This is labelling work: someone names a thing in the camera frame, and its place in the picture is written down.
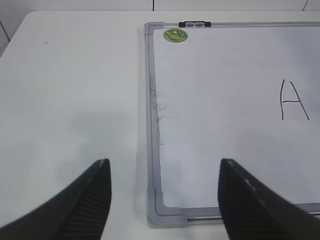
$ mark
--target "green sticker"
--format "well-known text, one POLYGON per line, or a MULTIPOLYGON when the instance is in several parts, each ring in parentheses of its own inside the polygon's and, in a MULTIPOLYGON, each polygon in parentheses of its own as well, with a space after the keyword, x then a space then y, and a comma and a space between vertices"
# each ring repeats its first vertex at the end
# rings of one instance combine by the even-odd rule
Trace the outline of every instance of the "green sticker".
POLYGON ((171 28, 164 32, 163 37, 172 43, 181 43, 188 38, 188 34, 179 28, 171 28))

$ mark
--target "white tabletop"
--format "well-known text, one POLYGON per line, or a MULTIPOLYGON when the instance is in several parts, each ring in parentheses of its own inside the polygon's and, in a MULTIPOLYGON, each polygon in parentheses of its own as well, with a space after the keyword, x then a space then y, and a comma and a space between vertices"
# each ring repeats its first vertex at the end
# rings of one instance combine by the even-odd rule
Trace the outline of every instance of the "white tabletop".
POLYGON ((319 12, 42 11, 0 58, 0 226, 109 158, 105 240, 227 240, 223 225, 150 229, 144 24, 320 21, 319 12))

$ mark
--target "whiteboard surface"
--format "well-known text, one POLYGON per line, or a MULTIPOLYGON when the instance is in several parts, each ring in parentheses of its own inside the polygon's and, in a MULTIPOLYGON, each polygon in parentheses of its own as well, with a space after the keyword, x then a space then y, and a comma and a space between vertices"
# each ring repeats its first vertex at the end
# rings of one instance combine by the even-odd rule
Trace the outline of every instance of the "whiteboard surface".
POLYGON ((161 187, 167 207, 218 207, 233 158, 294 204, 320 203, 320 28, 154 31, 161 187), (294 84, 304 113, 290 83, 294 84))

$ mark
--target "round sticker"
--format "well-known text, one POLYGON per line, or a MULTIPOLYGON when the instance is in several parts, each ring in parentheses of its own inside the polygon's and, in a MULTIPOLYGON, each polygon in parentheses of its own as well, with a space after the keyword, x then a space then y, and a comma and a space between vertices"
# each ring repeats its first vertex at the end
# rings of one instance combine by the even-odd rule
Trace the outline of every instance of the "round sticker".
POLYGON ((163 37, 172 43, 181 43, 188 38, 188 34, 179 28, 171 28, 164 32, 163 37))

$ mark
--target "whiteboard frame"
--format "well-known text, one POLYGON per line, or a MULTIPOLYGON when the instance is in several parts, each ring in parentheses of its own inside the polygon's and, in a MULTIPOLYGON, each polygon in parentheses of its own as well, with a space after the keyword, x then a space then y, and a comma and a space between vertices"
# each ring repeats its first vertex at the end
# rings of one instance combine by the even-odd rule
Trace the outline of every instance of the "whiteboard frame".
MULTIPOLYGON (((320 27, 320 22, 222 22, 211 23, 209 28, 254 27, 320 27)), ((160 134, 156 96, 156 72, 153 33, 155 29, 179 28, 178 23, 149 22, 144 25, 146 66, 146 116, 147 116, 147 217, 150 228, 176 228, 188 225, 220 224, 218 207, 179 208, 167 207, 161 186, 160 134)), ((320 216, 320 203, 297 204, 313 216, 320 216)))

